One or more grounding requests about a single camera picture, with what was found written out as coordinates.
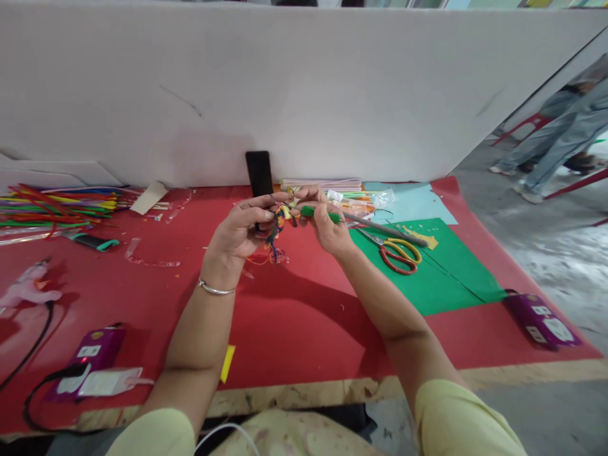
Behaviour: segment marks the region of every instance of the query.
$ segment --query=red scissors handle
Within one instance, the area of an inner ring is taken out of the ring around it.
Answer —
[[[380,255],[382,256],[382,259],[384,260],[386,265],[390,269],[394,270],[397,274],[403,274],[404,276],[411,276],[414,272],[416,272],[418,270],[418,266],[416,265],[416,263],[409,260],[408,258],[404,258],[400,255],[396,255],[396,254],[388,251],[388,249],[384,246],[380,246]],[[407,264],[410,267],[410,270],[399,269],[397,266],[393,265],[388,260],[387,255],[391,258],[394,258],[397,261],[401,261],[402,263]]]

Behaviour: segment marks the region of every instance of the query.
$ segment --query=pink glue gun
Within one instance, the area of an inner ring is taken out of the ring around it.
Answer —
[[[61,298],[61,291],[42,291],[48,282],[40,279],[49,270],[50,257],[43,259],[26,270],[17,281],[12,284],[6,294],[0,298],[0,307],[16,307],[21,301],[29,301],[35,304],[45,304],[49,301],[57,301]]]

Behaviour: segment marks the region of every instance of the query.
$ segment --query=light blue paper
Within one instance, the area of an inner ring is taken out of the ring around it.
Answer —
[[[365,190],[382,191],[392,188],[398,201],[387,206],[393,212],[378,212],[375,219],[386,219],[390,222],[408,220],[442,219],[447,225],[458,225],[454,216],[435,194],[428,182],[417,184],[386,184],[384,182],[364,182]]]

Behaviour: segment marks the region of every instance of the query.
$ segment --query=white sneaker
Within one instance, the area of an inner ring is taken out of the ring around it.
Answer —
[[[502,175],[515,175],[515,171],[503,171],[502,169],[498,168],[497,166],[493,166],[491,168],[488,168],[488,171],[490,171],[491,173],[494,174],[502,174]]]
[[[515,187],[513,187],[513,191],[515,193],[517,193],[518,195],[520,195],[528,203],[540,204],[545,199],[542,196],[540,196],[539,194],[530,193],[529,191],[526,191],[523,184],[518,184]]]

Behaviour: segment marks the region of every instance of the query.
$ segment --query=hand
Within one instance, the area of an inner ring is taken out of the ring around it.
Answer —
[[[357,246],[353,242],[342,211],[333,205],[327,204],[327,196],[319,187],[303,187],[296,194],[296,198],[301,198],[297,204],[298,207],[313,206],[315,207],[315,215],[311,220],[315,227],[315,235],[323,249],[332,254],[338,260],[353,251],[357,251]],[[329,218],[328,211],[339,213],[342,221],[335,224]],[[292,215],[300,213],[298,209],[290,211]],[[300,216],[300,224],[306,226],[308,217]]]
[[[207,278],[210,275],[219,277],[222,273],[232,272],[236,273],[238,281],[246,258],[268,237],[275,224],[277,207],[288,198],[287,193],[278,192],[236,204],[228,217],[216,228],[209,243],[203,260],[203,275],[206,276],[202,277],[203,280],[211,280]],[[264,233],[255,232],[256,223]]]
[[[594,87],[595,84],[593,82],[583,82],[582,84],[578,85],[578,90],[586,94],[590,92]]]

